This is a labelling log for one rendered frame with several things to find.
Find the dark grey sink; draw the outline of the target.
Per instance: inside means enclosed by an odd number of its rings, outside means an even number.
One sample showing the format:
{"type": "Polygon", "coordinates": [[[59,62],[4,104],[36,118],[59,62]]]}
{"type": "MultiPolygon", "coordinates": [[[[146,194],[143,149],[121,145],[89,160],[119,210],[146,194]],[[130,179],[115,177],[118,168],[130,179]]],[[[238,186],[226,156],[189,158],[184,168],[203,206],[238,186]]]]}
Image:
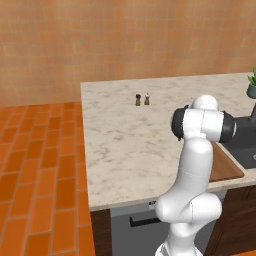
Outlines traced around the dark grey sink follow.
{"type": "Polygon", "coordinates": [[[247,117],[237,117],[236,124],[234,138],[223,146],[244,169],[256,168],[256,122],[250,122],[247,117]]]}

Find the dark wooden cupboard door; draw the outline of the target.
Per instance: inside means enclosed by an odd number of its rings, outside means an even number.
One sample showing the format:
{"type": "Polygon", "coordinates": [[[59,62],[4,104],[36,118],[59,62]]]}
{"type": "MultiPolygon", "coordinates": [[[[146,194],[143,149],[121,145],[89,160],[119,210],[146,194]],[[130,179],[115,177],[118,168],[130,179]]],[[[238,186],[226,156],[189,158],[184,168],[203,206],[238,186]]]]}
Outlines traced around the dark wooden cupboard door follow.
{"type": "Polygon", "coordinates": [[[233,256],[256,250],[256,185],[229,189],[205,256],[233,256]]]}

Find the green plant in pot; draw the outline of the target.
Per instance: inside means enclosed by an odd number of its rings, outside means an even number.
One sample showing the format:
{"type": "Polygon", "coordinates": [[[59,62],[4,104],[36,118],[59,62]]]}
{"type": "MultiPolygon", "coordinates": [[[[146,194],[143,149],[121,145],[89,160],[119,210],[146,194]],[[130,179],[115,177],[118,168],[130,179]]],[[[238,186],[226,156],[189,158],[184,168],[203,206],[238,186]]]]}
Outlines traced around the green plant in pot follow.
{"type": "Polygon", "coordinates": [[[249,86],[247,88],[247,96],[256,99],[256,68],[253,69],[253,75],[248,77],[249,86]]]}

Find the grey dishwasher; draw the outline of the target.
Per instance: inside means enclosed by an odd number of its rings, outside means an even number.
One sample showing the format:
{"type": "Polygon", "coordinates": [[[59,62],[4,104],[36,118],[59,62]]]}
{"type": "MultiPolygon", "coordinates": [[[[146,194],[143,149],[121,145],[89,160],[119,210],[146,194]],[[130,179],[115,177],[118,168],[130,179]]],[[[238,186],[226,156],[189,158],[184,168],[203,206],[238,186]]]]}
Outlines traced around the grey dishwasher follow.
{"type": "Polygon", "coordinates": [[[169,224],[160,222],[131,227],[134,220],[155,218],[155,202],[113,208],[111,214],[112,256],[155,256],[168,235],[169,224]]]}

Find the dark wooden cabinet panel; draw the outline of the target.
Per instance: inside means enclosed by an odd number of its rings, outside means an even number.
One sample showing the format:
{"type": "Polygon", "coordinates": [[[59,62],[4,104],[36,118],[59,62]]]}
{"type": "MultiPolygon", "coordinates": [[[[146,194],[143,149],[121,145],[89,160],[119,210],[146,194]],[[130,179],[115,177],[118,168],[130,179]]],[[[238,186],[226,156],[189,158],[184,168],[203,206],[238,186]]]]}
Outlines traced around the dark wooden cabinet panel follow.
{"type": "Polygon", "coordinates": [[[96,256],[112,256],[112,234],[110,210],[91,213],[96,256]]]}

